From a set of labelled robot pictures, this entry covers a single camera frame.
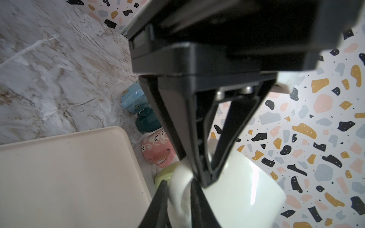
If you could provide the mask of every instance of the mug handle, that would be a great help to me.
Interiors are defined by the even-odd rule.
[[[193,171],[187,157],[183,158],[172,174],[169,185],[169,199],[179,217],[189,217],[184,213],[181,202],[186,187],[193,179]]]

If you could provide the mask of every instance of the terrazzo pattern wall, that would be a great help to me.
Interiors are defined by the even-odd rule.
[[[148,0],[67,0],[118,33]]]
[[[235,149],[287,194],[273,228],[365,227],[365,18],[341,34],[291,94],[270,92]],[[222,133],[219,106],[211,137]]]

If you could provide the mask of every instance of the beige tray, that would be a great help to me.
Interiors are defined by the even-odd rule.
[[[137,227],[150,202],[120,127],[0,146],[0,227]]]

